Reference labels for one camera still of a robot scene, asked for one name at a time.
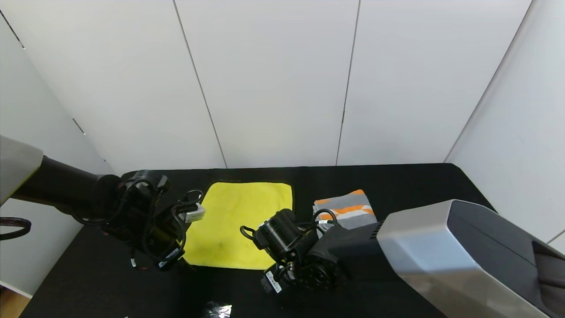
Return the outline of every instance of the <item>white label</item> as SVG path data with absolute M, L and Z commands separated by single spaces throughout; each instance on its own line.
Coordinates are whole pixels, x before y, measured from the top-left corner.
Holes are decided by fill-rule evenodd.
M 278 293 L 281 292 L 281 290 L 283 290 L 281 288 L 281 285 L 279 285 L 279 283 L 277 283 L 275 281 L 275 278 L 273 277 L 273 273 L 271 273 L 271 271 L 268 271 L 267 274 L 265 274 L 265 276 L 267 276 L 267 279 L 269 280 L 269 283 L 271 283 L 271 286 L 273 286 L 273 288 L 275 289 L 275 291 Z
M 170 252 L 169 255 L 167 255 L 167 257 L 165 257 L 165 258 L 169 258 L 169 257 L 173 256 L 178 250 L 179 250 L 178 247 L 175 248 L 175 249 L 174 249 L 172 252 Z M 168 262 L 162 261 L 162 262 L 160 262 L 158 265 L 159 265 L 159 267 L 161 268 L 161 267 L 165 266 L 166 263 L 168 263 Z

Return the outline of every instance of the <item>white wall panel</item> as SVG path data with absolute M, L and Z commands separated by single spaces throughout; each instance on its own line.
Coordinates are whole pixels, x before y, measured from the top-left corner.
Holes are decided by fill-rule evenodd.
M 447 159 L 505 218 L 548 241 L 565 228 L 565 1 L 535 1 Z
M 358 1 L 177 6 L 228 167 L 335 164 Z
M 116 172 L 225 167 L 172 1 L 1 0 L 0 8 Z
M 362 0 L 339 165 L 442 162 L 530 0 Z
M 35 146 L 55 160 L 96 174 L 114 173 L 73 123 L 0 18 L 0 134 Z M 0 283 L 33 295 L 80 230 L 53 207 L 6 201 L 2 217 L 32 222 L 27 235 L 0 242 Z M 12 229 L 1 228 L 3 233 Z

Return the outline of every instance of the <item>yellow microfiber cloth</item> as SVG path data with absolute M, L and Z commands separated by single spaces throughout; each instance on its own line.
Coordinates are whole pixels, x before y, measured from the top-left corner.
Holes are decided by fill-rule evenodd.
M 240 226 L 256 229 L 282 209 L 292 209 L 292 188 L 283 183 L 217 182 L 208 189 L 202 206 L 204 219 L 186 232 L 184 259 L 192 265 L 267 269 L 274 261 L 240 233 Z

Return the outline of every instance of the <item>black table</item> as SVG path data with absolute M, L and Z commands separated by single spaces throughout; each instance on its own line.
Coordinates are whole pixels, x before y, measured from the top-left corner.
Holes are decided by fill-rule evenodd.
M 294 208 L 301 221 L 311 216 L 314 200 L 357 189 L 365 191 L 380 220 L 399 210 L 449 199 L 493 208 L 451 164 L 160 172 L 174 186 L 161 199 L 161 207 L 188 190 L 206 191 L 214 182 L 264 181 L 292 185 Z M 200 317 L 203 304 L 211 300 L 232 304 L 236 318 L 443 317 L 402 282 L 360 283 L 347 290 L 275 298 L 264 294 L 261 275 L 254 270 L 204 267 L 192 274 L 135 271 L 126 246 L 98 228 L 83 227 L 21 317 Z

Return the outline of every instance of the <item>striped towel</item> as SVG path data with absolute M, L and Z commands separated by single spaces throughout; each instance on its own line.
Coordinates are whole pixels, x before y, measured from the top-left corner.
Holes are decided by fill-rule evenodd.
M 377 222 L 369 199 L 363 190 L 355 190 L 346 195 L 314 201 L 313 213 L 320 209 L 332 210 L 340 225 L 348 230 Z M 316 217 L 317 221 L 331 219 L 332 216 L 328 213 L 321 213 Z M 324 230 L 328 230 L 332 226 L 332 224 L 320 224 L 320 227 Z

